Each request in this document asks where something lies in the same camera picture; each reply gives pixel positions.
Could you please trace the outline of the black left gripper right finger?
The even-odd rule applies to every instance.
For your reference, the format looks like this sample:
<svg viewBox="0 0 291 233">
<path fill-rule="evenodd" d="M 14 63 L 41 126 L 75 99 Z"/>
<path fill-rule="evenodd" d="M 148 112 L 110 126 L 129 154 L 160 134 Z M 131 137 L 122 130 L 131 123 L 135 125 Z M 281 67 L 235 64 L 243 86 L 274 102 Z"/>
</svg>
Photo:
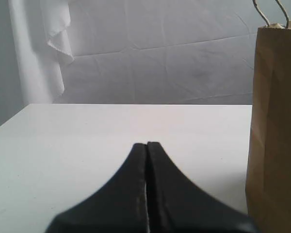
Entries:
<svg viewBox="0 0 291 233">
<path fill-rule="evenodd" d="M 147 210 L 152 233 L 257 233 L 245 214 L 204 192 L 158 142 L 147 144 Z"/>
</svg>

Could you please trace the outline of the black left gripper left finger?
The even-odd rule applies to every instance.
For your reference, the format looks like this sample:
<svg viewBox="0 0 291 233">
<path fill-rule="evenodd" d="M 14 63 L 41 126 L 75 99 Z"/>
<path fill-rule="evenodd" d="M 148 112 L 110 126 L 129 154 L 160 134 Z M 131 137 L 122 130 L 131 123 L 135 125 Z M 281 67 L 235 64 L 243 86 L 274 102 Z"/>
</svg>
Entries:
<svg viewBox="0 0 291 233">
<path fill-rule="evenodd" d="M 58 214 L 51 233 L 146 232 L 146 146 L 136 143 L 119 170 L 96 193 Z"/>
</svg>

